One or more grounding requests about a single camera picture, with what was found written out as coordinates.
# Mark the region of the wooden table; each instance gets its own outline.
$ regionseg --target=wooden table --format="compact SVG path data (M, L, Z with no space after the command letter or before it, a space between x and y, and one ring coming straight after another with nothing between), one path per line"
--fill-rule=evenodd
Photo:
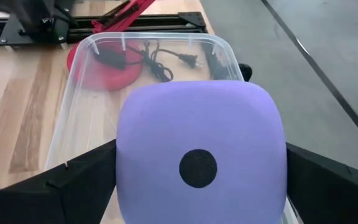
M120 3L78 3L73 15L101 15ZM183 11L202 12L208 30L212 32L203 7L197 0L156 1L144 14L175 14ZM0 188L45 170L45 161L67 84L67 53L68 50L60 47L20 49L15 52L8 52L0 47ZM140 81L134 83L135 86L143 85L141 82L150 83L150 78L144 78L144 75L141 77ZM130 91L131 87L128 87L110 97L122 105ZM104 221L110 222L113 217L114 223L122 222L116 207L108 208Z

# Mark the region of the black power cord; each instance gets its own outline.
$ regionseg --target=black power cord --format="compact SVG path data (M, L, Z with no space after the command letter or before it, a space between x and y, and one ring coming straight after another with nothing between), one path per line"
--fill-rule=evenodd
M154 51L150 53L150 42L144 43L144 50L137 50L131 46L127 46L128 49L140 54L143 59L139 62L127 62L126 65L135 65L138 63L144 63L145 65L150 67L151 73L154 75L156 79L160 82L169 82L173 80L173 72L169 68L165 67L162 63L157 62L157 55L159 52L165 52L171 55L178 57L183 62L187 63L191 68L195 68L200 63L197 61L197 55L188 55L188 54L178 54L171 50L161 49L160 43L157 42L157 47Z

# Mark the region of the black bracket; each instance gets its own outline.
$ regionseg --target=black bracket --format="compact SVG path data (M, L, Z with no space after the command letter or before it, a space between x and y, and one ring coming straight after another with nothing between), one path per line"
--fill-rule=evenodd
M116 186L116 141L0 190L0 223L100 223Z
M204 27L206 25L200 12L179 12L178 16L195 26Z
M358 224L358 170L287 143L288 190L304 224Z
M55 0L55 4L66 12L70 12L73 8L74 1L75 0ZM57 9L54 9L52 13L59 17L65 17L65 15ZM24 28L23 24L14 14L11 14L1 32L0 45L45 45L66 42L69 29L67 22L54 19L52 16L39 22L44 23L44 31L31 33Z

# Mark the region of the black metal frame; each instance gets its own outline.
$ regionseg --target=black metal frame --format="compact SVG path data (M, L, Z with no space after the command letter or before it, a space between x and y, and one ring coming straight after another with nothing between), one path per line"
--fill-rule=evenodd
M289 143L287 161L288 196L303 223L358 224L358 170ZM0 223L99 223L115 167L112 140L2 189Z
M66 29L64 29L64 27L58 29L60 31L57 31L57 34L60 35L60 37L63 37L61 40L47 37L46 39L40 41L32 40L30 37L20 36L18 29L12 30L11 28L7 28L15 27L12 26L12 23L18 22L15 19L0 18L0 46L9 45L15 47L23 45L55 45L64 42L68 44L77 43L93 34L91 21L98 18L99 17L90 16L74 17L74 20L78 23L78 27L67 26ZM141 15L125 31L208 33L203 16L200 12L180 12L178 14L166 15Z
M0 6L11 13L0 30L0 45L63 42L74 1L0 0Z

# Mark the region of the red round base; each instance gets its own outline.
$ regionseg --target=red round base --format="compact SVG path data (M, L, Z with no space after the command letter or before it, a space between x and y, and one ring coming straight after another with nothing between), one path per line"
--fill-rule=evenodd
M67 68L69 71L73 65L74 56L79 44L80 43L75 44L75 46L68 53ZM130 45L132 48L138 49L135 42L127 42L126 44ZM117 53L124 54L127 62L139 62L142 60L142 56L133 50L127 50L124 52L121 44L106 42L98 44L98 47L108 48ZM87 67L76 69L74 81L76 83L80 83L84 88L92 90L113 91L124 88L137 80L143 68L143 63L137 63L134 65L126 65L125 69L120 70L110 65L100 63L93 57L93 54L90 54L87 59L85 58L85 55L79 55L79 59L76 62L77 65L82 67L82 65L86 63Z

